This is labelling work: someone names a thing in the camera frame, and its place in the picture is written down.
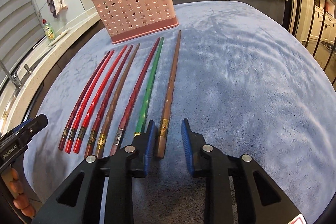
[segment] faucet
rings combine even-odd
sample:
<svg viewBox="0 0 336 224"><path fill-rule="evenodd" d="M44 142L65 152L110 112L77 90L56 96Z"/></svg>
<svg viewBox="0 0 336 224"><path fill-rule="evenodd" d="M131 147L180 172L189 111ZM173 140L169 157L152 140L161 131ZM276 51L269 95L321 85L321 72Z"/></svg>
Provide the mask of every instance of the faucet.
<svg viewBox="0 0 336 224"><path fill-rule="evenodd" d="M21 86L21 81L19 79L19 77L17 76L17 74L13 74L13 76L9 73L9 71L6 69L4 63L2 63L2 61L0 60L0 67L3 69L3 71L5 72L5 74L7 75L7 77L9 78L9 80L14 84L14 86L19 89Z"/></svg>

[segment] green chopstick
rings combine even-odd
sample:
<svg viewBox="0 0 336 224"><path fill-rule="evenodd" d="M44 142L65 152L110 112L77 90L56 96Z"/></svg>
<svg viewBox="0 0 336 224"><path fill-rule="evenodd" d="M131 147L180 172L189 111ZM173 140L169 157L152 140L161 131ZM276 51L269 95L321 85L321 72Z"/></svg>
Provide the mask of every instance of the green chopstick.
<svg viewBox="0 0 336 224"><path fill-rule="evenodd" d="M140 114L139 114L139 120L138 120L138 123L137 123L136 128L135 128L134 137L143 133L144 128L145 128L149 101L151 99L151 94L152 94L152 88L153 88L153 84L154 84L156 69L158 67L159 57L160 57L160 53L161 53L161 49L162 49L162 45L163 45L163 39L164 38L161 37L159 47L157 48L157 52L156 52L156 55L155 55L155 58L154 58L153 67L152 67L151 74L149 75L149 79L148 79L148 82L147 82L146 93L143 97L142 106L141 106Z"/></svg>

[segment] blue gripper pad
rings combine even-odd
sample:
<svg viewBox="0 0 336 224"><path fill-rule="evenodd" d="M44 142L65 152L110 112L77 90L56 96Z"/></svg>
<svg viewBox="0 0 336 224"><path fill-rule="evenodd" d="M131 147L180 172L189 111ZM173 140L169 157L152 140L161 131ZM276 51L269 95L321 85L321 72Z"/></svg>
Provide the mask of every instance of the blue gripper pad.
<svg viewBox="0 0 336 224"><path fill-rule="evenodd" d="M148 143L147 143L147 148L143 157L143 162L144 162L144 168L143 172L145 176L148 175L148 170L149 167L151 166L151 160L153 156L153 149L154 149L154 143L155 143L155 122L153 120L150 120L147 128L146 134L149 134L148 136Z"/></svg>
<svg viewBox="0 0 336 224"><path fill-rule="evenodd" d="M189 127L188 120L187 119L182 120L181 134L182 134L185 160L187 163L188 171L190 175L193 177L195 173L195 168L194 168L193 149L190 143L189 131L190 131L190 127Z"/></svg>

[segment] sauce bottle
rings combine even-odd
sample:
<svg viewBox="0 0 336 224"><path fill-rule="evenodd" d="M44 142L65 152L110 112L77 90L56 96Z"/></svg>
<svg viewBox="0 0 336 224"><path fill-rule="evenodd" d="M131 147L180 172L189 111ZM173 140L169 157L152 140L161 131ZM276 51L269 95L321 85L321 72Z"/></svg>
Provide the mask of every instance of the sauce bottle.
<svg viewBox="0 0 336 224"><path fill-rule="evenodd" d="M45 19L43 19L42 23L44 25L43 29L44 29L45 35L48 37L50 42L52 42L56 38L56 33L55 33L53 27Z"/></svg>

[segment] dark red chopstick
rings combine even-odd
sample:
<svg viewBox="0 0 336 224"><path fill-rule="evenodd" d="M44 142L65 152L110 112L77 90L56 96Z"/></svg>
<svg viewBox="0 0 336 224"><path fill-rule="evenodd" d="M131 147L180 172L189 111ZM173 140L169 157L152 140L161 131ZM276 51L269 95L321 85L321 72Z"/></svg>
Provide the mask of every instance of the dark red chopstick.
<svg viewBox="0 0 336 224"><path fill-rule="evenodd" d="M131 116L135 100L137 99L137 96L138 96L140 87L142 85L143 79L145 78L147 69L149 67L149 64L151 63L151 60L152 60L153 56L154 56L154 53L155 53L155 50L156 50L156 48L159 44L159 41L160 41L160 37L156 40L156 42L155 42L147 60L146 60L144 66L142 68L142 71L139 75L139 78L138 78L137 82L135 83L133 92L132 92L131 97L129 98L128 104L125 108L124 116L121 118L120 124L118 126L118 130L115 134L115 138L114 138L114 142L113 142L113 145L112 145L112 148L111 148L110 156L114 155L115 152L117 152L118 145L119 145L120 140L122 138L123 132L125 131L125 129L127 127L127 123L128 123L129 118Z"/></svg>
<svg viewBox="0 0 336 224"><path fill-rule="evenodd" d="M104 61L106 60L106 58L109 56L110 52L108 52L104 58L102 59L102 61L99 63L99 65L97 66L97 68L95 69L95 71L92 73L90 79L88 80L88 82L86 83L86 86L84 87L82 93L80 94L78 100L77 100L77 103L75 104L75 107L73 108L72 112L71 112L71 115L69 117L69 120L63 130L63 134L62 134L62 137L61 137L61 140L59 142L59 145L58 145L58 149L59 150L63 150L64 149L64 145L65 145L65 141L67 140L67 136L69 134L69 129L71 128L71 125L72 125L72 122L74 121L74 118L76 116L76 113L77 113L77 110L87 92L87 90L89 89L94 77L96 76L98 70L100 69L100 67L103 65Z"/></svg>
<svg viewBox="0 0 336 224"><path fill-rule="evenodd" d="M101 76L103 70L105 69L105 67L106 67L107 63L109 62L110 58L112 57L113 53L114 53L114 50L109 53L109 55L105 59L103 65L99 68L99 71L98 71L96 77L94 78L94 80L93 80L93 82L92 82L92 84L91 84L91 86L90 86L87 94L85 95L85 98L84 98L84 100L83 100L83 102L81 104L81 107L80 107L80 109L79 109L79 111L77 113L76 119L75 119L75 121L74 121L74 123L72 125L71 131L70 131L70 134L69 134L69 138L68 138L68 141L67 141L67 145L65 147L65 152L68 153L68 154L71 151L71 147L72 147L72 144L73 144L74 139L75 139L75 135L76 135L76 132L77 132L77 129L78 129L78 126L79 126L79 122L81 121L82 115L83 115L85 107L87 105L87 102L89 101L90 96L91 96L91 94L93 92L93 89L95 88L95 86L96 86L96 84L98 82L99 77Z"/></svg>
<svg viewBox="0 0 336 224"><path fill-rule="evenodd" d="M114 71L115 67L117 66L119 60L121 59L122 55L124 54L125 50L126 50L127 46L125 45L122 50L120 51L120 53L118 54L117 58L114 60L112 66L110 67L110 69L108 70L103 82L101 82L100 84L100 87L98 88L98 91L95 95L95 97L93 98L92 100L92 103L85 115L85 118L83 120L83 123L82 123L82 126L81 126L81 129L79 130L79 133L78 133L78 136L77 136L77 139L76 139L76 142L75 142L75 145L73 147L73 151L78 154L79 153L79 150L81 149L81 145L82 145L82 141L83 141L83 138L85 136L85 133L86 133L86 129L89 125L89 122L90 122L90 119L92 117L92 114L95 110L95 107L98 103L98 100L101 96L101 94L103 93L104 91L104 88L108 82L108 80L110 79L111 75L112 75L112 72Z"/></svg>
<svg viewBox="0 0 336 224"><path fill-rule="evenodd" d="M117 80L118 80L118 77L121 73L121 70L123 69L124 64L126 63L126 60L127 60L129 54L132 51L132 48L133 48L133 45L131 45L130 48L128 49L124 59L121 61L120 65L119 65L119 68L117 69L117 72L115 73L115 75L114 75L114 77L113 77L113 79L110 83L109 88L107 89L107 92L105 94L103 102L101 103L100 109L98 110L96 120L93 124L92 130L91 130L91 133L90 133L90 137L89 137L86 149L85 149L84 158L93 154L93 148L95 146L95 142L96 142L96 138L97 138L97 134L98 134L98 130L99 130L99 127L100 127L101 120L104 116L107 104L109 102L112 91L113 91L113 89L114 89L114 87L117 83Z"/></svg>

